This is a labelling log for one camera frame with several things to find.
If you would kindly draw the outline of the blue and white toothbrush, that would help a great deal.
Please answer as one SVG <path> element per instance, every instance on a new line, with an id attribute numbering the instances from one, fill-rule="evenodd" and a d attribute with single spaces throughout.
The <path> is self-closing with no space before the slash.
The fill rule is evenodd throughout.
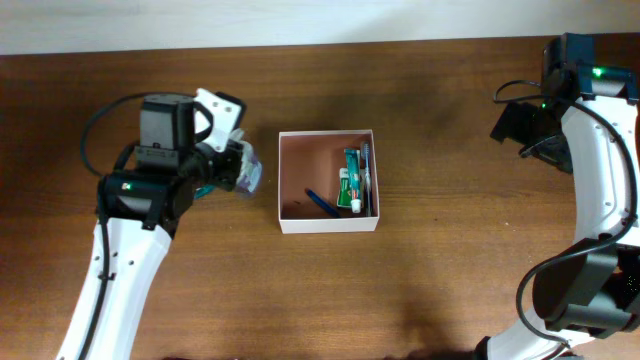
<path id="1" fill-rule="evenodd" d="M 370 145 L 368 142 L 361 144 L 361 158 L 364 163 L 364 192 L 366 198 L 366 216 L 373 216 L 373 193 L 370 169 Z"/>

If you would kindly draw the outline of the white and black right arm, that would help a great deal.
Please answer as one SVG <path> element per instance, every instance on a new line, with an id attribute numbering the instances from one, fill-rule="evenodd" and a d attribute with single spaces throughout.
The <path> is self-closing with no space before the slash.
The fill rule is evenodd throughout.
<path id="1" fill-rule="evenodd" d="M 476 346 L 476 359 L 558 359 L 639 326 L 638 92 L 616 67 L 560 61 L 532 96 L 505 100 L 491 133 L 572 174 L 572 245 L 531 268 L 516 290 L 517 321 Z"/>

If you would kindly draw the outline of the teal mouthwash bottle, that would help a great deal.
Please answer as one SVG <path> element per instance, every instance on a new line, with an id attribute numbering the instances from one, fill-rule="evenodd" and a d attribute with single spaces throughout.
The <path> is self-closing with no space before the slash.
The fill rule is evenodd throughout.
<path id="1" fill-rule="evenodd" d="M 207 186 L 203 186 L 200 188 L 197 188 L 195 193 L 194 193 L 194 198 L 195 199 L 201 199 L 207 195 L 209 195 L 210 193 L 212 193 L 215 190 L 215 187 L 212 185 L 207 185 Z"/>

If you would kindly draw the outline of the clear foaming soap pump bottle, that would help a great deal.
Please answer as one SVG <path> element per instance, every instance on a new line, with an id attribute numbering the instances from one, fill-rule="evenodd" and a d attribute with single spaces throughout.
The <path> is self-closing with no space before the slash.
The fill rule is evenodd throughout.
<path id="1" fill-rule="evenodd" d="M 254 194 L 261 181 L 263 166 L 259 161 L 254 147 L 243 139 L 244 130 L 234 130 L 230 139 L 242 146 L 241 167 L 236 180 L 235 191 L 239 193 Z"/>

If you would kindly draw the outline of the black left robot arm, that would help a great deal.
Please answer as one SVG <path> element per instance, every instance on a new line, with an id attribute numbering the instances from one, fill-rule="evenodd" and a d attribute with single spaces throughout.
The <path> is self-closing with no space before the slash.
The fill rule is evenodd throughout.
<path id="1" fill-rule="evenodd" d="M 247 185 L 243 101 L 222 92 L 149 92 L 138 140 L 97 185 L 92 258 L 60 359 L 127 359 L 146 298 L 193 202 Z"/>

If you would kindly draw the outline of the green soap packet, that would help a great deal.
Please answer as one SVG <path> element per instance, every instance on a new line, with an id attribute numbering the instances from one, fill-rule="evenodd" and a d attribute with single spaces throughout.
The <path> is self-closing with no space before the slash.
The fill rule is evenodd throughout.
<path id="1" fill-rule="evenodd" d="M 350 208 L 353 213 L 360 213 L 362 208 L 361 189 L 357 188 L 355 194 L 352 194 L 352 176 L 347 168 L 339 170 L 340 189 L 337 197 L 337 206 L 339 208 Z"/>

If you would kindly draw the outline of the blue disposable razor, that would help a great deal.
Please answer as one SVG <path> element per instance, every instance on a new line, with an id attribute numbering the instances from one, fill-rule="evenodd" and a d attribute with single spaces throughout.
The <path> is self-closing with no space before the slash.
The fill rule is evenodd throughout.
<path id="1" fill-rule="evenodd" d="M 324 199 L 322 199 L 319 195 L 317 195 L 314 191 L 312 191 L 309 188 L 305 189 L 305 194 L 317 205 L 319 206 L 324 212 L 326 212 L 329 216 L 331 216 L 332 218 L 340 218 L 341 215 L 339 214 L 339 212 L 332 207 L 328 202 L 326 202 Z"/>

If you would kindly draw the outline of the toothpaste tube white cap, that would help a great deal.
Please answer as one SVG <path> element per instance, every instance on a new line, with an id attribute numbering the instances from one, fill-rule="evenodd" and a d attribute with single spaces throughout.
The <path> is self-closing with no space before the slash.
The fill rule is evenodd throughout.
<path id="1" fill-rule="evenodd" d="M 346 165 L 350 186 L 350 206 L 354 214 L 359 214 L 362 209 L 362 199 L 360 195 L 360 154 L 352 148 L 345 149 Z"/>

